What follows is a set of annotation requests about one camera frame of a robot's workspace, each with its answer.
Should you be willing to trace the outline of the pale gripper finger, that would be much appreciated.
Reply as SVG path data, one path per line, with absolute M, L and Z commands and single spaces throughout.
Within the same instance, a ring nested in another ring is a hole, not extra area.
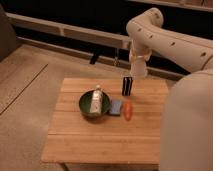
M 136 55 L 135 55 L 135 52 L 134 50 L 130 50 L 130 53 L 129 53 L 129 61 L 130 62 L 134 62 L 136 60 Z

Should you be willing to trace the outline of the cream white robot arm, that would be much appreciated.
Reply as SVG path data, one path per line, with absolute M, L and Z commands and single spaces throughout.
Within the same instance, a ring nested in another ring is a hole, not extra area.
M 166 30 L 150 8 L 129 20 L 130 74 L 145 77 L 153 52 L 189 74 L 174 84 L 161 121 L 159 171 L 213 171 L 213 40 Z

